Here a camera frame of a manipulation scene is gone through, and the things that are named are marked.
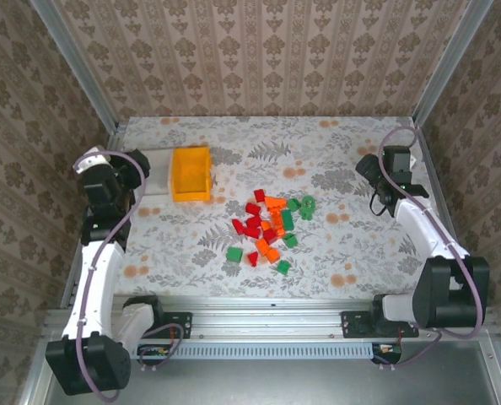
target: red cube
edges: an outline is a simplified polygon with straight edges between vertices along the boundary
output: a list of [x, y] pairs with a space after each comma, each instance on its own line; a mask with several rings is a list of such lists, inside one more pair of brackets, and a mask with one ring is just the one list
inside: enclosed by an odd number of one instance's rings
[[270, 228], [268, 230], [264, 230], [263, 237], [269, 245], [271, 245], [271, 243], [273, 243], [275, 240], [278, 239], [277, 232], [275, 232], [275, 230], [273, 228]]
[[251, 213], [253, 215], [260, 215], [261, 208], [259, 206], [257, 206], [256, 204], [248, 202], [246, 207], [245, 207], [245, 211], [247, 213]]
[[250, 238], [259, 239], [260, 238], [260, 230], [258, 228], [245, 228], [243, 229], [245, 235]]
[[262, 189], [254, 191], [254, 197], [257, 203], [263, 203], [266, 201], [266, 193]]
[[252, 267], [256, 267], [256, 264], [258, 263], [258, 252], [254, 251], [250, 255], [247, 255], [249, 258], [250, 265]]
[[235, 232], [237, 232], [237, 235], [243, 235], [244, 226], [241, 223], [241, 221], [239, 221], [238, 219], [232, 219], [232, 225], [234, 226], [234, 229], [235, 229]]
[[245, 223], [247, 224], [247, 226], [249, 228], [259, 228], [261, 225], [261, 218], [260, 217], [252, 217], [252, 218], [247, 219], [245, 221]]

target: patterned wall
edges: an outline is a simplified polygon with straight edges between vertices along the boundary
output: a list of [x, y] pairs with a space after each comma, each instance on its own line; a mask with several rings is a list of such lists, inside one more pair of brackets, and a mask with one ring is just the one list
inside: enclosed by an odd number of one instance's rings
[[423, 130], [458, 236], [491, 264], [501, 322], [501, 0]]
[[56, 0], [120, 120], [407, 116], [468, 0]]
[[0, 0], [0, 404], [59, 305], [84, 205], [71, 164], [101, 129], [29, 3]]

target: patterned table surface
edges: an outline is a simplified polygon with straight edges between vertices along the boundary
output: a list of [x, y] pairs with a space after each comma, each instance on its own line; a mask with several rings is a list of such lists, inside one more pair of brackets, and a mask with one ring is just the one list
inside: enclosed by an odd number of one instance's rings
[[[422, 258], [387, 213], [369, 211], [372, 189], [356, 173], [361, 156], [407, 117], [132, 118], [123, 148], [207, 144], [213, 158], [211, 202], [143, 202], [132, 218], [118, 294], [228, 297], [371, 298], [415, 286]], [[409, 144], [401, 132], [395, 144]], [[432, 192], [422, 151], [412, 155], [414, 183]], [[311, 221], [294, 213], [299, 245], [277, 242], [288, 276], [261, 258], [258, 267], [225, 260], [229, 246], [255, 251], [232, 218], [245, 219], [253, 190], [271, 197], [311, 195]]]

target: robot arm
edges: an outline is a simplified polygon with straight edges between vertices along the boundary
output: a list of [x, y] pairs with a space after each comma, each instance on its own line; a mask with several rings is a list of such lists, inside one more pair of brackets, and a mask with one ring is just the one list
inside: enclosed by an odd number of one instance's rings
[[[86, 155], [99, 151], [93, 148]], [[128, 155], [140, 165], [147, 177], [149, 163], [145, 156], [137, 150]], [[49, 342], [46, 348], [46, 360], [68, 395], [91, 392], [78, 366], [76, 342], [79, 322], [83, 324], [80, 336], [83, 358], [94, 384], [100, 391], [122, 389], [131, 374], [129, 353], [136, 349], [141, 336], [158, 321], [160, 307], [154, 303], [156, 297], [147, 297], [143, 302], [134, 300], [125, 305], [112, 331], [112, 300], [116, 275], [127, 246], [130, 231], [128, 221], [106, 241], [86, 296], [86, 283], [94, 265], [94, 256], [111, 231], [129, 213], [135, 203], [132, 191], [141, 185], [141, 179], [137, 169], [118, 156], [112, 157], [110, 161], [101, 154], [89, 156], [79, 163], [76, 171], [83, 176], [89, 200], [81, 237], [82, 268], [76, 300], [62, 339]], [[87, 305], [85, 316], [81, 317], [80, 309], [84, 300], [87, 300]]]
[[[424, 188], [411, 183], [408, 147], [385, 147], [383, 159], [389, 177], [419, 204], [405, 198], [381, 175], [375, 155], [364, 156], [357, 164], [356, 171], [374, 188], [371, 204], [376, 196], [384, 204], [384, 209], [378, 215], [387, 210], [402, 225], [426, 262], [412, 294], [374, 297], [373, 311], [377, 307], [381, 311], [378, 321], [405, 321], [419, 327], [474, 327], [477, 323], [475, 299], [451, 250], [456, 251], [477, 288], [482, 302], [483, 319], [488, 296], [488, 263], [481, 257], [470, 256], [460, 246], [432, 209]], [[429, 216], [442, 235], [431, 223]]]

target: orange plastic tray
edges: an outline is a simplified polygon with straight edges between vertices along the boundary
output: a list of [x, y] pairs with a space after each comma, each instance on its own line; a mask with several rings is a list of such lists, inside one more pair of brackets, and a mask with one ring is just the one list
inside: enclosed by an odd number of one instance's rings
[[209, 148], [177, 148], [172, 158], [171, 188], [174, 201], [211, 199]]

